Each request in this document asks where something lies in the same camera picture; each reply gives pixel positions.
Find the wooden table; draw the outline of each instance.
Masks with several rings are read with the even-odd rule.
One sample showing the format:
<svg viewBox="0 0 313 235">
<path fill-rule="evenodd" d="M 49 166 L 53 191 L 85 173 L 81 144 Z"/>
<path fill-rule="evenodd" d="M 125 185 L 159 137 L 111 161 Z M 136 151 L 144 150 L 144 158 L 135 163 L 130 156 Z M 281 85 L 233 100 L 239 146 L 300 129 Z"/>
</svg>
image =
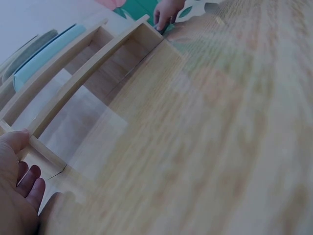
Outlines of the wooden table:
<svg viewBox="0 0 313 235">
<path fill-rule="evenodd" d="M 312 232 L 313 3 L 220 6 L 124 82 L 47 181 L 42 233 Z"/>
</svg>

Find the light blue object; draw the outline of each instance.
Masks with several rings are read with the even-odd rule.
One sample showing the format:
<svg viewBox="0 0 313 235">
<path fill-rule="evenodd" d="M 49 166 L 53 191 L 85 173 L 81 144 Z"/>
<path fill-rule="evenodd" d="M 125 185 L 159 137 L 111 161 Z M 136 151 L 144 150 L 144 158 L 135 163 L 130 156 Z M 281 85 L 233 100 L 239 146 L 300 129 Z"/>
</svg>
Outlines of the light blue object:
<svg viewBox="0 0 313 235">
<path fill-rule="evenodd" d="M 59 51 L 85 31 L 85 27 L 75 24 L 40 48 L 15 72 L 13 78 L 14 90 L 18 92 L 32 75 L 34 75 L 53 56 L 55 56 Z"/>
</svg>

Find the pink object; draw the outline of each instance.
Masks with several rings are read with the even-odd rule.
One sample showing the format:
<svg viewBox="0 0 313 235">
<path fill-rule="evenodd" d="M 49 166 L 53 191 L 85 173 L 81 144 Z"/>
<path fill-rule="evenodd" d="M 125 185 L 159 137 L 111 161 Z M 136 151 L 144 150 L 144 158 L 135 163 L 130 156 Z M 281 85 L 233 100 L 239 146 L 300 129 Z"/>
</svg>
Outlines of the pink object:
<svg viewBox="0 0 313 235">
<path fill-rule="evenodd" d="M 105 7 L 113 11 L 115 8 L 124 5 L 126 0 L 96 0 L 96 2 L 100 3 L 101 5 L 104 5 Z"/>
</svg>

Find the hand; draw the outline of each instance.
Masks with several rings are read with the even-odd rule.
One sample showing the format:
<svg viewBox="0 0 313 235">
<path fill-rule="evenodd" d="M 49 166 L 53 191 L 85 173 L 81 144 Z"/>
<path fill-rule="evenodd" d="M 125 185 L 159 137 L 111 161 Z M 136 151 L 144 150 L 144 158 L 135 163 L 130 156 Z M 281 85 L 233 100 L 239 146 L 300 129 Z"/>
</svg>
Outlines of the hand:
<svg viewBox="0 0 313 235">
<path fill-rule="evenodd" d="M 0 137 L 0 234 L 33 234 L 39 223 L 45 182 L 39 178 L 38 166 L 28 171 L 28 165 L 16 156 L 28 140 L 27 130 Z"/>
<path fill-rule="evenodd" d="M 161 31 L 166 23 L 175 23 L 178 12 L 184 7 L 184 0 L 162 0 L 155 7 L 154 24 Z"/>
</svg>

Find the white floor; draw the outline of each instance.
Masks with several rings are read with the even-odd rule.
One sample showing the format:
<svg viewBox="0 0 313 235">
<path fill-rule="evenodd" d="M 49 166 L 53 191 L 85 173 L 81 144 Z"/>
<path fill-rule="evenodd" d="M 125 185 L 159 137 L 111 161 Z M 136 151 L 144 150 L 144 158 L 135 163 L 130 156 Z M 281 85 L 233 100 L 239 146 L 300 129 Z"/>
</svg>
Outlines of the white floor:
<svg viewBox="0 0 313 235">
<path fill-rule="evenodd" d="M 130 25 L 94 0 L 1 0 L 0 64 L 29 39 L 51 29 L 62 32 L 74 23 L 96 23 L 108 18 L 118 34 Z"/>
</svg>

